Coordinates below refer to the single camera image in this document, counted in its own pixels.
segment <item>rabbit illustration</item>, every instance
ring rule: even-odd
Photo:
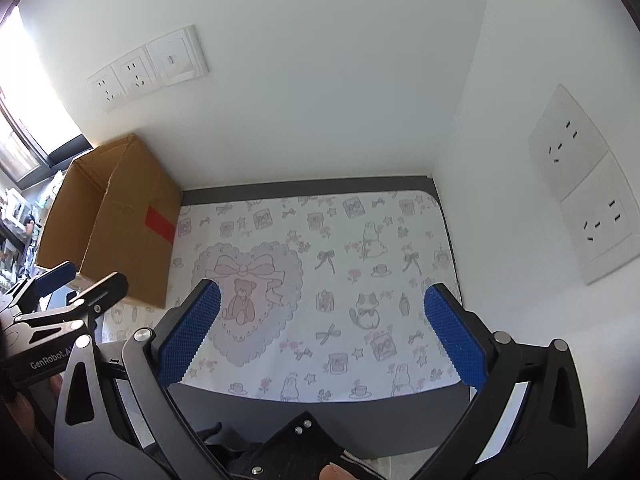
[[[363,330],[373,330],[380,324],[380,314],[376,310],[378,307],[376,293],[372,292],[368,296],[361,294],[358,296],[355,308],[349,309],[351,320]]]
[[[364,224],[360,257],[365,260],[366,258],[377,258],[384,253],[386,253],[386,247],[379,240],[376,224],[374,222],[367,222]]]
[[[414,387],[411,386],[411,378],[409,377],[409,365],[401,364],[396,368],[396,376],[391,386],[391,396],[399,397],[401,395],[414,394]]]
[[[298,385],[295,377],[287,377],[284,379],[282,391],[280,392],[280,400],[283,402],[295,402],[299,397]]]

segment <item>window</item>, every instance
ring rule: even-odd
[[[0,25],[0,166],[25,189],[91,148],[49,83],[15,7]]]

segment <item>cardboard box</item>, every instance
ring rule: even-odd
[[[182,192],[131,134],[76,158],[44,225],[36,264],[69,260],[80,283],[117,270],[129,297],[164,308]]]

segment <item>wall socket panel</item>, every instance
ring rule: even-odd
[[[560,207],[585,283],[640,254],[640,210],[611,152]]]
[[[607,151],[596,125],[567,89],[558,85],[529,136],[533,165],[554,198],[564,200]]]
[[[174,30],[118,58],[92,75],[86,94],[99,112],[109,112],[162,86],[205,75],[207,64],[195,27]]]

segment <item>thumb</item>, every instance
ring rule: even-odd
[[[322,468],[319,480],[356,480],[348,471],[342,469],[339,465],[330,462]]]

